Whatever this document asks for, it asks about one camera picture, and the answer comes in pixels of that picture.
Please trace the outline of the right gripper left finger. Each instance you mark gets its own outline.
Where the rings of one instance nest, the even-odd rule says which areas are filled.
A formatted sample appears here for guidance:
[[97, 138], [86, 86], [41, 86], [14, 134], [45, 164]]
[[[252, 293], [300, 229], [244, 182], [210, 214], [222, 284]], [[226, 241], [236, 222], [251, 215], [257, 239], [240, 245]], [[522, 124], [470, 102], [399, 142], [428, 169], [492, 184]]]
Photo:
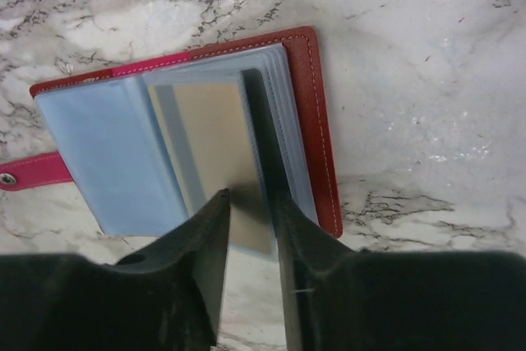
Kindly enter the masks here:
[[2, 256], [2, 349], [211, 349], [229, 228], [224, 189], [184, 224], [112, 265], [71, 253]]

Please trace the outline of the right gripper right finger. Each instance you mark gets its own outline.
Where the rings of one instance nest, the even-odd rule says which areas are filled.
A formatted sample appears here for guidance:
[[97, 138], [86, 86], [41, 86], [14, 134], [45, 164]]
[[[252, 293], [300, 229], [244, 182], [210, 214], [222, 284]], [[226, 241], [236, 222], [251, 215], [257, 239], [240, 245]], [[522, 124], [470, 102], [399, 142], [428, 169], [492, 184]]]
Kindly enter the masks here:
[[354, 251], [286, 194], [274, 226], [290, 350], [525, 347], [520, 255]]

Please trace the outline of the red leather card holder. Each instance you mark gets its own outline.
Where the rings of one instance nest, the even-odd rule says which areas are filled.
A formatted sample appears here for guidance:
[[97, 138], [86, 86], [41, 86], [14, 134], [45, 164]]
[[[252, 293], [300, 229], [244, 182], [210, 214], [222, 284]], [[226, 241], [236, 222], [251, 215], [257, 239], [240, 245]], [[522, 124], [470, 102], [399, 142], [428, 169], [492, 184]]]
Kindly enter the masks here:
[[56, 150], [8, 162], [1, 188], [73, 182], [100, 228], [161, 236], [228, 189], [230, 238], [275, 253], [270, 202], [343, 220], [316, 31], [274, 33], [30, 87]]

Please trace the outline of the gold credit card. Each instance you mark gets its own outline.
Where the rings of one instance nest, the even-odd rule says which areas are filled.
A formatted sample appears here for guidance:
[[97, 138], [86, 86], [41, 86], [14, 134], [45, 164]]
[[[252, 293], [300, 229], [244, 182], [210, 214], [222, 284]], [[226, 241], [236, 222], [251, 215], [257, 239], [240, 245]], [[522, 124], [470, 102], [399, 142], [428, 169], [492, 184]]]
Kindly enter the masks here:
[[194, 215], [228, 189], [231, 242], [275, 253], [244, 84], [239, 75], [150, 84], [148, 91], [182, 199]]

